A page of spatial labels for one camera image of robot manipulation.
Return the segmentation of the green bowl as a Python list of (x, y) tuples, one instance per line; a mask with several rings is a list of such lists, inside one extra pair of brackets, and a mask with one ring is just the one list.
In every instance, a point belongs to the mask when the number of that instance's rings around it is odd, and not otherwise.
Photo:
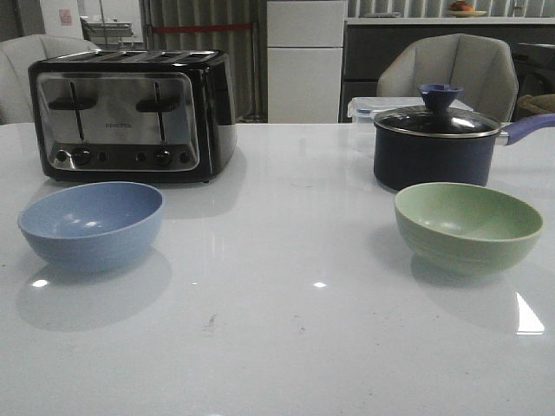
[(480, 185), (411, 185), (396, 193), (394, 207), (406, 245), (429, 263), (462, 275), (512, 268), (544, 227), (541, 214), (526, 201)]

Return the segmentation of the blue bowl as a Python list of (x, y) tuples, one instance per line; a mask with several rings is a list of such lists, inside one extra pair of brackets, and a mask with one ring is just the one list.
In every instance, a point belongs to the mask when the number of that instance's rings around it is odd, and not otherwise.
[(103, 272), (142, 257), (156, 238), (165, 199), (155, 187), (127, 181), (73, 186), (38, 199), (18, 226), (47, 263)]

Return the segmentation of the clear plastic container blue lid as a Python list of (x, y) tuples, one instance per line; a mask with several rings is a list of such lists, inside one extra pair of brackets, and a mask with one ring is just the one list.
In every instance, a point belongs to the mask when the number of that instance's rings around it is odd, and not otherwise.
[(382, 111), (423, 105), (420, 97), (355, 97), (348, 104), (347, 117), (356, 124), (372, 123), (375, 114)]

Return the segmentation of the dark blue saucepan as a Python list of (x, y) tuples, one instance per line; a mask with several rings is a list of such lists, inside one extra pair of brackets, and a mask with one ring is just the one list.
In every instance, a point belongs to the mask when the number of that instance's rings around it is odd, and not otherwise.
[(388, 188), (427, 182), (485, 185), (499, 140), (510, 146), (541, 128), (553, 127), (553, 114), (534, 115), (479, 138), (433, 138), (376, 127), (374, 175)]

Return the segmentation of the black and silver toaster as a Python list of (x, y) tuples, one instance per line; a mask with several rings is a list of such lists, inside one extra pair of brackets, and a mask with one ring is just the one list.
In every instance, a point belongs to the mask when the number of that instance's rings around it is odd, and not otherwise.
[(97, 50), (35, 62), (43, 173), (55, 180), (207, 182), (237, 143), (228, 54)]

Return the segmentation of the white refrigerator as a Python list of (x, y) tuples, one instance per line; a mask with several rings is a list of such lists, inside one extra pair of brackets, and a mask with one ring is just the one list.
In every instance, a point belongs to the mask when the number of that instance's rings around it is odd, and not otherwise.
[(336, 123), (345, 1), (267, 3), (267, 113), (270, 123)]

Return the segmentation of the glass pot lid blue knob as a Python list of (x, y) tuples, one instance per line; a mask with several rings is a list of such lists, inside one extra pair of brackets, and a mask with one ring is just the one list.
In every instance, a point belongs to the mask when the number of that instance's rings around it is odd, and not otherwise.
[(374, 118), (375, 125), (394, 133), (445, 139), (486, 137), (500, 130), (497, 120), (452, 106), (464, 88), (427, 83), (418, 90), (422, 105), (380, 112)]

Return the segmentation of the red barrier belt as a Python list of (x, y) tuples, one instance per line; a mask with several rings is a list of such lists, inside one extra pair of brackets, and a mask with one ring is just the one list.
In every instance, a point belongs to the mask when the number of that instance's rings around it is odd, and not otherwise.
[(181, 33), (191, 34), (191, 33), (250, 30), (251, 27), (252, 27), (251, 23), (193, 25), (193, 26), (163, 26), (163, 27), (152, 27), (152, 32), (157, 34), (181, 34)]

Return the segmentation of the beige chair right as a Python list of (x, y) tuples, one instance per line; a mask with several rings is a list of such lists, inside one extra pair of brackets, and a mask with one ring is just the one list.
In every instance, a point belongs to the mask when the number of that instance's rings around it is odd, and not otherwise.
[(411, 43), (382, 73), (376, 94), (418, 96), (430, 83), (462, 88), (459, 101), (501, 122), (511, 120), (519, 91), (506, 42), (457, 33)]

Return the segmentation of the beige chair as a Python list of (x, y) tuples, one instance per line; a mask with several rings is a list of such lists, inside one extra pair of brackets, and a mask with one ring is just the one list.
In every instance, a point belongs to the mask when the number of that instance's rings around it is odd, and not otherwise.
[(430, 83), (462, 88), (459, 101), (501, 122), (511, 120), (519, 91), (506, 42), (457, 33), (411, 43), (382, 73), (376, 94), (418, 96)]
[(98, 49), (90, 41), (65, 36), (30, 35), (1, 42), (1, 124), (34, 121), (28, 74), (33, 63)]

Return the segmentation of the fruit plate on counter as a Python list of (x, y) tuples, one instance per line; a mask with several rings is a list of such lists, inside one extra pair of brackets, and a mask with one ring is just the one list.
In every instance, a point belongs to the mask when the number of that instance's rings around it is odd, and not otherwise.
[(466, 1), (454, 1), (447, 7), (447, 14), (457, 18), (482, 17), (486, 15), (484, 10), (476, 10)]

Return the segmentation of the beige chair left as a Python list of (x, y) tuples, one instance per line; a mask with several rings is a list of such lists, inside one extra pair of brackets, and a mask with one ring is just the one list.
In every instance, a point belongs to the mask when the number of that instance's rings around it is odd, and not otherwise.
[(33, 63), (98, 49), (90, 41), (65, 36), (30, 35), (1, 42), (1, 124), (34, 121), (28, 74)]

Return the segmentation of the grey counter cabinet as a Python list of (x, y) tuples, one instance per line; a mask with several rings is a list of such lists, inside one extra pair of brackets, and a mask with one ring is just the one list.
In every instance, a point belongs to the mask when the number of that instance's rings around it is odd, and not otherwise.
[(508, 43), (516, 59), (519, 95), (554, 92), (552, 17), (349, 18), (343, 43), (339, 120), (358, 96), (375, 96), (378, 78), (412, 42), (467, 33)]

